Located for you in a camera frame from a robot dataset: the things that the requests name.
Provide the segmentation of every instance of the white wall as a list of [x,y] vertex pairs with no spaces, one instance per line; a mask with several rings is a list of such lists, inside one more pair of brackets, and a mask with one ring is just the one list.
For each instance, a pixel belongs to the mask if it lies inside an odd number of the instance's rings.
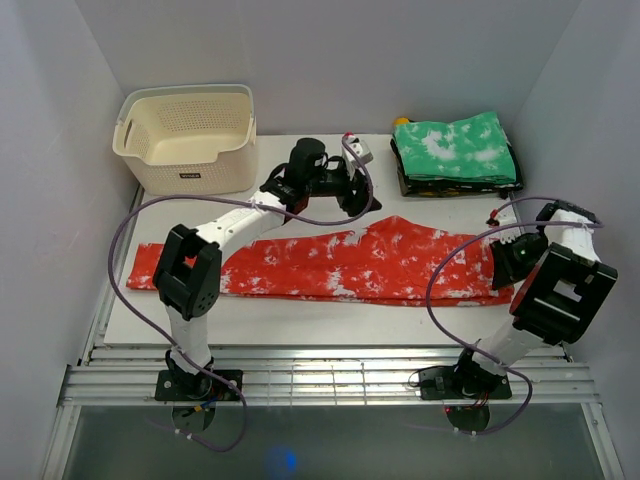
[[619,281],[573,349],[591,365],[627,478],[640,478],[639,2],[582,1],[514,130],[527,193],[575,201],[607,225],[595,246]]
[[0,0],[0,478],[39,475],[134,184],[123,95],[73,0]]
[[246,82],[260,133],[510,125],[579,0],[76,0],[125,93]]

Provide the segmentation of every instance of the red and white tie-dye fabric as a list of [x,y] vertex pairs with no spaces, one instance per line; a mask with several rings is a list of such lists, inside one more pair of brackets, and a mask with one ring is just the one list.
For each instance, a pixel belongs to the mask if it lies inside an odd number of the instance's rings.
[[[252,297],[420,306],[440,261],[471,235],[413,224],[393,216],[360,231],[259,240],[223,267],[221,292]],[[140,244],[127,286],[153,289],[161,244]],[[489,241],[471,245],[445,267],[434,305],[509,303],[512,288],[491,290]]]

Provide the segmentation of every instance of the laundry basket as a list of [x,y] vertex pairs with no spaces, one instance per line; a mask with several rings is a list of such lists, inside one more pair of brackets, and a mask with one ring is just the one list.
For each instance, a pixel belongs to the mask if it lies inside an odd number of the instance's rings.
[[248,87],[151,88],[125,100],[113,151],[151,194],[230,193],[255,181],[255,141]]

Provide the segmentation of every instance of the green cloth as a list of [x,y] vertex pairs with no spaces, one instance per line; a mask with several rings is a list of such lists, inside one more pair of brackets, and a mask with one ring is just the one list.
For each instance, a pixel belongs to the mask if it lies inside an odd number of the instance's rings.
[[516,170],[496,112],[453,123],[415,122],[395,127],[405,174],[412,180],[508,184]]

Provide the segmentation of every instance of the black mounting plate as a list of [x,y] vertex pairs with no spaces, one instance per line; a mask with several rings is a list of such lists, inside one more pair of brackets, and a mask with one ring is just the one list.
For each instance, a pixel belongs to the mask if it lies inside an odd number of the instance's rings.
[[[235,381],[238,390],[242,391],[242,370],[212,370],[219,377],[228,381]],[[221,382],[212,380],[212,395],[208,398],[194,399],[185,394],[173,381],[169,370],[162,370],[158,374],[156,382],[156,393],[154,399],[158,402],[204,402],[217,396],[216,402],[236,402],[240,400],[238,394]]]
[[[463,397],[453,390],[452,378],[455,367],[426,368],[419,373],[420,398],[422,400],[462,400]],[[511,398],[511,387],[505,377],[505,383],[500,383],[489,394],[489,400],[506,400]]]

